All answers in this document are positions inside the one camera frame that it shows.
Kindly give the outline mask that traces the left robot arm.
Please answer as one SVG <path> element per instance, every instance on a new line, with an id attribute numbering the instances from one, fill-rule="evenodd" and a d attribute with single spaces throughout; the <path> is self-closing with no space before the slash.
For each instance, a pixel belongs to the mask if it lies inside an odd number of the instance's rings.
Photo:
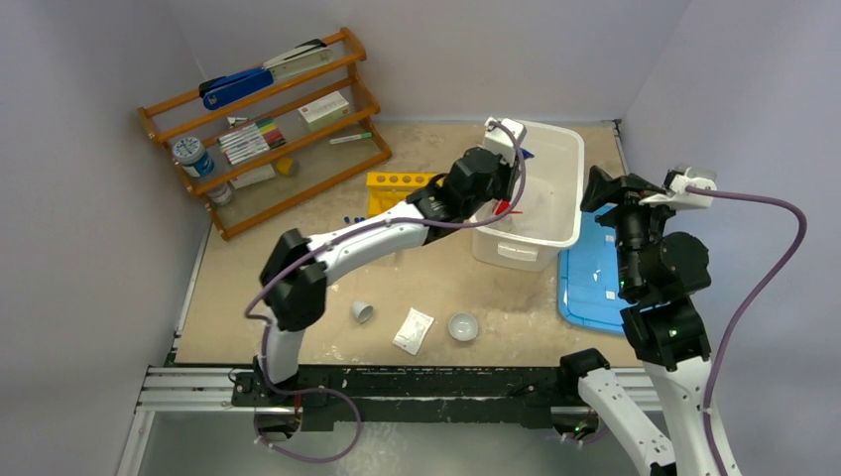
<path id="1" fill-rule="evenodd" d="M 260 273 L 262 288 L 246 308 L 247 318 L 266 324 L 256 358 L 258 394 L 273 406 L 293 398 L 302 338 L 324 315 L 330 286 L 380 258 L 469 227 L 469 218 L 490 201 L 516 204 L 523 194 L 517 181 L 531 156 L 517 148 L 505 159 L 473 147 L 449 172 L 379 215 L 308 237 L 296 228 L 283 233 Z"/>

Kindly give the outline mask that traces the white ceramic dish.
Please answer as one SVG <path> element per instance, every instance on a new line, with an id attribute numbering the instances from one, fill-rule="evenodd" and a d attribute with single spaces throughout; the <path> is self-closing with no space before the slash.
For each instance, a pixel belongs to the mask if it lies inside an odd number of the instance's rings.
<path id="1" fill-rule="evenodd" d="M 478 336 L 478 320 L 472 313 L 458 312 L 449 319 L 447 330 L 456 341 L 470 342 Z"/>

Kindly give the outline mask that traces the red nozzle wash bottle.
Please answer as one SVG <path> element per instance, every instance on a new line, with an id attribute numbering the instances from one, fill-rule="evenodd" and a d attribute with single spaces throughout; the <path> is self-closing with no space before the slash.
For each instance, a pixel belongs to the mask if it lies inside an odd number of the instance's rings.
<path id="1" fill-rule="evenodd" d="M 501 232 L 535 235 L 552 227 L 554 193 L 548 189 L 526 190 L 515 209 L 490 225 Z"/>

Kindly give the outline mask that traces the clear plastic packet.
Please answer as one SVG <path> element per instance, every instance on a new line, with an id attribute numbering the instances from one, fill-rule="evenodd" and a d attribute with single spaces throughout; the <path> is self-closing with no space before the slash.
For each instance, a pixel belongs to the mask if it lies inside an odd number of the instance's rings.
<path id="1" fill-rule="evenodd" d="M 416 356 L 433 323 L 432 316 L 411 307 L 392 343 L 410 355 Z"/>

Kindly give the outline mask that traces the blue plastic lid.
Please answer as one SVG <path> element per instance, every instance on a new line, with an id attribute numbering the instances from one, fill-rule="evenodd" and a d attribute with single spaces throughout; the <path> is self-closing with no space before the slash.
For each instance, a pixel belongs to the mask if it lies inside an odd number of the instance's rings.
<path id="1" fill-rule="evenodd" d="M 584 212 L 576 243 L 559 253 L 558 312 L 572 325 L 623 335 L 621 310 L 629 304 L 619 297 L 615 232 L 596 222 L 613 207 Z"/>

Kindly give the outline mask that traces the white plastic bin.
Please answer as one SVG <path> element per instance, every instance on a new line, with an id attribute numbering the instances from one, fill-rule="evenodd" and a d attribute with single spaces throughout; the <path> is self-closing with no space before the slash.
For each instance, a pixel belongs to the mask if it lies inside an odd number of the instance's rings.
<path id="1" fill-rule="evenodd" d="M 526 182 L 520 201 L 504 219 L 472 230 L 472 255 L 483 263 L 541 272 L 580 235 L 585 144 L 567 128 L 522 119 L 503 124 L 521 139 Z"/>

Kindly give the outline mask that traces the yellow test tube rack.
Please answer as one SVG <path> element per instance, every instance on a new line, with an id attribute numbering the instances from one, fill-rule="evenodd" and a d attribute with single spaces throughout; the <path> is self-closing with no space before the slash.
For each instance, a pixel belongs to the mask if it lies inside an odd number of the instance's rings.
<path id="1" fill-rule="evenodd" d="M 435 174 L 369 172 L 367 216 L 373 217 L 395 206 L 418 188 L 426 186 Z"/>

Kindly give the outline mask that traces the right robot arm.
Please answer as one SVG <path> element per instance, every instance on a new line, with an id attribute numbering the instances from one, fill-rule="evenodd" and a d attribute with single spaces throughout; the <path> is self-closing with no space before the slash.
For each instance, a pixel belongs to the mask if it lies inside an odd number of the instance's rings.
<path id="1" fill-rule="evenodd" d="M 714 176 L 671 170 L 663 185 L 591 168 L 580 208 L 615 235 L 623 329 L 661 404 L 661 432 L 626 394 L 606 358 L 590 348 L 560 358 L 556 388 L 599 416 L 641 475 L 737 475 L 740 470 L 708 396 L 711 347 L 690 297 L 710 286 L 709 252 L 685 232 L 665 233 L 683 209 L 707 208 Z"/>

